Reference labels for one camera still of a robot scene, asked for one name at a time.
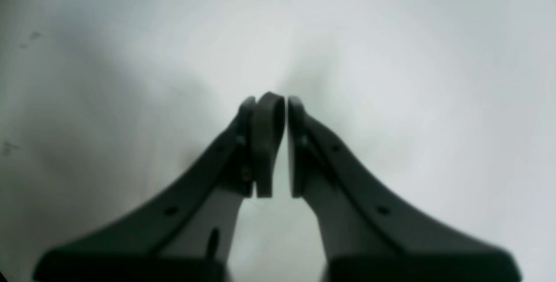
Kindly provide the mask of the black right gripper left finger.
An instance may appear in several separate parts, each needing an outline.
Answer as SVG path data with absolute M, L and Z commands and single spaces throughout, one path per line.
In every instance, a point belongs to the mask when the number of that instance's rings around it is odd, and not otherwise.
M 175 182 L 135 211 L 46 252 L 36 282 L 224 282 L 242 201 L 272 197 L 285 99 L 250 96 Z

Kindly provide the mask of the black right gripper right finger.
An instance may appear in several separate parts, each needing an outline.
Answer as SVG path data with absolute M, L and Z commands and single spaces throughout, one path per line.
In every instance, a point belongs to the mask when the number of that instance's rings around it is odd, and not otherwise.
M 327 282 L 520 282 L 511 254 L 389 190 L 331 129 L 288 98 L 291 193 L 316 215 Z

